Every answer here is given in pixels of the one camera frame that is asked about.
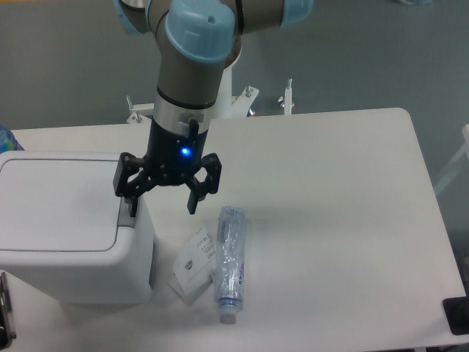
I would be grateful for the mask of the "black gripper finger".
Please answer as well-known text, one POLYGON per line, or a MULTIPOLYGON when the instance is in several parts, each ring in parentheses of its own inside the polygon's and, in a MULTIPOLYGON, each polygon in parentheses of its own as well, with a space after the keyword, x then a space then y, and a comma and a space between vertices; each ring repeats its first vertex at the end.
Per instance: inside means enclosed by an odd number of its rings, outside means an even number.
POLYGON ((210 153, 183 174, 183 183, 191 190, 188 198, 188 212, 193 215, 199 202, 203 201, 208 194, 216 194, 218 192, 221 179, 222 164, 216 153, 210 153), (196 173, 204 169, 206 172, 205 179, 199 181, 196 173))
POLYGON ((146 157, 138 158, 127 152, 119 155, 113 179, 114 193, 124 199, 131 218, 136 217, 139 197, 156 187, 159 181, 160 170, 146 157))

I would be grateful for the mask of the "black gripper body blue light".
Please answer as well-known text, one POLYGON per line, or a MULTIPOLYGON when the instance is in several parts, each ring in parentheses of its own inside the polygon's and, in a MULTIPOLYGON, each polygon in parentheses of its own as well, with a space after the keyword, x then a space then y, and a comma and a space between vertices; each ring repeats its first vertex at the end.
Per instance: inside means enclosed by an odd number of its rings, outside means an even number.
POLYGON ((187 134, 178 134, 151 122, 144 171, 152 185, 180 186, 200 170, 207 132, 199 131, 200 124, 193 117, 187 127, 187 134))

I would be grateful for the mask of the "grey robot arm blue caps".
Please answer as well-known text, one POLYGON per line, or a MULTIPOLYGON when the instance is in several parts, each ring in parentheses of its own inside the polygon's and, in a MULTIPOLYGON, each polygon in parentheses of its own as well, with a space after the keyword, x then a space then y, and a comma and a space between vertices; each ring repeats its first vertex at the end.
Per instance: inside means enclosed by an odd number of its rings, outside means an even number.
POLYGON ((157 186, 186 185, 188 211, 218 191, 219 157, 204 154, 224 70, 245 33, 305 20, 312 1, 116 1, 130 34, 150 33, 161 55, 144 156, 122 153, 113 185, 135 217, 139 197, 157 186))

